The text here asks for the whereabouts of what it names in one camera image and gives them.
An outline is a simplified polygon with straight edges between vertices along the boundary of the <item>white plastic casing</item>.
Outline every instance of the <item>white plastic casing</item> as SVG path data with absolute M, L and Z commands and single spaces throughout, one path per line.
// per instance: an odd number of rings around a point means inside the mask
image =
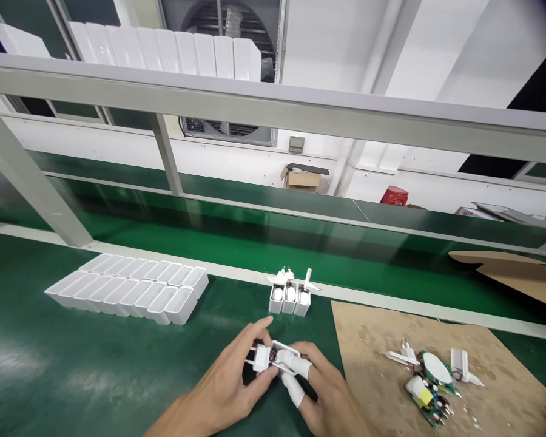
M 281 300 L 274 300 L 273 299 L 273 292 L 276 288 L 281 288 L 283 290 L 283 295 L 281 296 Z M 269 295 L 269 312 L 274 314 L 281 313 L 281 309 L 283 308 L 283 297 L 285 296 L 285 287 L 282 287 L 280 285 L 273 284 L 271 287 L 271 294 Z
M 309 300 L 302 301 L 302 293 L 307 293 L 308 297 L 309 297 Z M 309 291 L 305 291 L 305 290 L 298 291 L 297 292 L 297 302 L 295 303 L 295 309 L 294 309 L 293 313 L 296 316 L 304 317 L 308 313 L 308 309 L 309 309 L 310 305 L 311 305 L 311 293 Z
M 204 289 L 208 285 L 208 274 L 206 269 L 203 267 L 195 267 L 192 271 L 186 276 L 182 286 L 189 286 L 194 289 L 194 295 L 196 299 L 200 299 Z
M 281 308 L 282 312 L 286 314 L 293 314 L 293 311 L 295 310 L 295 303 L 297 301 L 297 284 L 295 282 L 290 283 L 286 288 L 285 292 L 283 293 L 283 306 Z M 288 294 L 290 293 L 290 288 L 293 288 L 295 291 L 295 299 L 294 300 L 288 300 Z
M 166 305 L 164 312 L 172 323 L 184 325 L 192 314 L 197 302 L 192 288 L 180 287 L 172 297 L 172 300 Z

